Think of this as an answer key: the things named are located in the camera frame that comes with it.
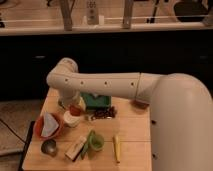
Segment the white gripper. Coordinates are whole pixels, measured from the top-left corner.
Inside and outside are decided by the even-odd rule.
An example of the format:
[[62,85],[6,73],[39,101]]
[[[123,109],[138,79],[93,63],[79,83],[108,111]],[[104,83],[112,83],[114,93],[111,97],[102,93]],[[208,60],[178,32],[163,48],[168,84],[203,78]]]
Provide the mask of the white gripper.
[[80,109],[81,111],[86,110],[86,104],[84,99],[80,95],[75,95],[71,98],[62,98],[60,97],[58,100],[58,105],[64,109],[69,109],[71,105]]

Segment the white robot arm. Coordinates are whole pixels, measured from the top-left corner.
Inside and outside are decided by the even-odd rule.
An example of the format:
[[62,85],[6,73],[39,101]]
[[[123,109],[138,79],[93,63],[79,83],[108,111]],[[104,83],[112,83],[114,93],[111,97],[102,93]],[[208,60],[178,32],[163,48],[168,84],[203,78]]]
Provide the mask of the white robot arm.
[[132,99],[150,107],[152,171],[213,171],[213,98],[184,73],[85,74],[61,59],[46,82],[68,106],[81,92]]

